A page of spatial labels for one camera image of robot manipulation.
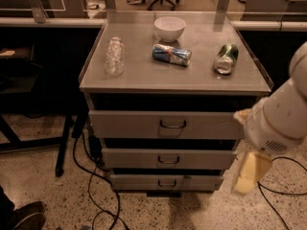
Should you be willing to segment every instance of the drawer unit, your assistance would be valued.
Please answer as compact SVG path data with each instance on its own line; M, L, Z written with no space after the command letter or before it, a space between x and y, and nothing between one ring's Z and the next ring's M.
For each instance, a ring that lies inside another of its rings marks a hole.
M177 14L188 22L177 42L192 51L188 67L154 60L160 16L174 14L108 14L81 76L89 118L114 190L215 191L244 138L233 113L269 95L271 81L227 18L217 21L214 13ZM124 72L116 77L104 73L111 36L127 45ZM233 73L221 76L212 65L229 40L240 54Z

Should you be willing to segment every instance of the person's foot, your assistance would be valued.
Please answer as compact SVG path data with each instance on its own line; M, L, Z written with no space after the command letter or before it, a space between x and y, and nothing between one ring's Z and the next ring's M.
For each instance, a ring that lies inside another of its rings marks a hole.
M127 0L127 3L135 5L135 4L141 4L142 0Z
M43 213L45 207L41 201L30 203L13 211L12 217L7 223L8 230L38 230L45 222Z

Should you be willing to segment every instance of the drawer handle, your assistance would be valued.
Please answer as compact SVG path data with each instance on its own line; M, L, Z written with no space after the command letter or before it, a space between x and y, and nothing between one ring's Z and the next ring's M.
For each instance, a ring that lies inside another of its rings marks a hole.
M177 182L174 181L173 185L163 185L161 184L160 180L158 180L157 184L159 185L160 188L175 188L177 185Z
M177 160L176 160L176 161L163 161L163 160L161 160L161 157L158 156L158 157L157 157L157 161L159 161L159 163L161 163L161 164L174 165L174 164L179 163L180 158L179 158L179 156L177 156Z
M160 126L165 127L165 128L184 128L184 127L186 127L186 121L185 120L183 121L182 126L165 126L165 125L163 125L163 121L160 120Z

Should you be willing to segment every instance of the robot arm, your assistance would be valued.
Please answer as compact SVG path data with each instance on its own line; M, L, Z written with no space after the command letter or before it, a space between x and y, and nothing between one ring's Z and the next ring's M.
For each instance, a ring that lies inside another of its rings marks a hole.
M290 78L252 109L235 113L244 127L248 152L239 168L233 190L243 195L270 170L270 155L300 145L307 135L307 42L293 56Z

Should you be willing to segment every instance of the bowl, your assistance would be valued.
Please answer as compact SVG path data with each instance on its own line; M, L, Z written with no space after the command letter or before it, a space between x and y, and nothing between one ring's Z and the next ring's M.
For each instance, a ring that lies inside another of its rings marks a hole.
M163 41L174 42L182 35L186 24L177 17L161 17L155 20L154 26Z

